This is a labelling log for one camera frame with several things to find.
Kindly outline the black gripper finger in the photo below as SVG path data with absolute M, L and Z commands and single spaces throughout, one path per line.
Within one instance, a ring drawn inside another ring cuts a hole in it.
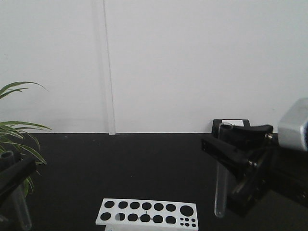
M 0 172 L 0 204 L 32 173 L 36 171 L 35 160 L 31 157 L 19 160 Z

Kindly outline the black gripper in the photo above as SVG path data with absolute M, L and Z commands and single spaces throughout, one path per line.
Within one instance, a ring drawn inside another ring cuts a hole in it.
M 233 126 L 226 142 L 201 139 L 201 149 L 236 178 L 227 195 L 227 208 L 236 214 L 247 214 L 269 191 L 308 206 L 308 153 L 267 140 L 272 132 L 272 125 Z

